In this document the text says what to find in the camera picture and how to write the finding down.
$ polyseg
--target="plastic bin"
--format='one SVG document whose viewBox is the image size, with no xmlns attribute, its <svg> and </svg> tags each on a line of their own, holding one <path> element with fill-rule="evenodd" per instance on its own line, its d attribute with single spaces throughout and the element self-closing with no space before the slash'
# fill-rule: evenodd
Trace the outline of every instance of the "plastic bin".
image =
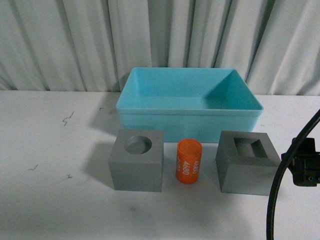
<svg viewBox="0 0 320 240">
<path fill-rule="evenodd" d="M 202 143 L 218 143 L 222 130 L 251 132 L 263 111 L 237 71 L 224 68 L 133 68 L 116 108 L 125 129 Z"/>
</svg>

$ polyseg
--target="white table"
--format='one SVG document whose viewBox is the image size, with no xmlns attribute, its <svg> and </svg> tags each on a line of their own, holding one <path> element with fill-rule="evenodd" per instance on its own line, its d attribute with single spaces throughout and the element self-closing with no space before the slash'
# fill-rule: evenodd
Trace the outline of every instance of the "white table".
<svg viewBox="0 0 320 240">
<path fill-rule="evenodd" d="M 108 157 L 121 127 L 118 97 L 0 91 L 1 240 L 266 238 L 268 197 L 220 192 L 217 144 L 204 144 L 192 185 L 177 181 L 177 144 L 165 143 L 162 192 L 113 190 Z M 320 108 L 317 96 L 257 98 L 264 113 L 254 131 L 268 133 L 279 155 Z M 311 133 L 318 150 L 319 133 Z M 319 239 L 319 202 L 320 186 L 297 187 L 287 170 L 275 239 Z"/>
</svg>

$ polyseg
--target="orange cylinder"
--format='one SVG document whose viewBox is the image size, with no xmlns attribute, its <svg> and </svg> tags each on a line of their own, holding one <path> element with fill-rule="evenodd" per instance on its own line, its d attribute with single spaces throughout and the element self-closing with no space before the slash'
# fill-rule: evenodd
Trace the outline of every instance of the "orange cylinder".
<svg viewBox="0 0 320 240">
<path fill-rule="evenodd" d="M 184 184 L 198 180 L 202 145 L 195 139 L 183 139 L 178 143 L 176 154 L 176 178 Z"/>
</svg>

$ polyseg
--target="wire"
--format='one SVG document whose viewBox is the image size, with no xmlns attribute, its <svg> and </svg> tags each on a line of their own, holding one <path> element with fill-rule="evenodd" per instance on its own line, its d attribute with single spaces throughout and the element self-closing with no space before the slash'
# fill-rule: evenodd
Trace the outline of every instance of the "wire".
<svg viewBox="0 0 320 240">
<path fill-rule="evenodd" d="M 266 239 L 274 239 L 274 221 L 275 221 L 275 210 L 276 210 L 276 201 L 278 197 L 278 192 L 281 184 L 281 180 L 285 174 L 287 167 L 289 166 L 292 158 L 296 154 L 300 145 L 306 139 L 308 134 L 314 129 L 314 127 L 320 122 L 320 109 L 316 114 L 310 119 L 310 121 L 304 126 L 298 136 L 295 138 L 288 151 L 284 155 L 283 160 L 280 162 L 279 167 L 275 173 L 267 207 L 266 213 Z"/>
</svg>

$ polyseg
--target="black clamp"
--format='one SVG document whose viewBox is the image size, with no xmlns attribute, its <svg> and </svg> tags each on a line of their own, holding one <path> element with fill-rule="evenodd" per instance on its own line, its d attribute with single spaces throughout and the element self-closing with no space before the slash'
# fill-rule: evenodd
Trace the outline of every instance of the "black clamp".
<svg viewBox="0 0 320 240">
<path fill-rule="evenodd" d="M 301 187 L 320 184 L 320 152 L 316 151 L 315 139 L 306 138 L 288 166 L 293 183 Z"/>
</svg>

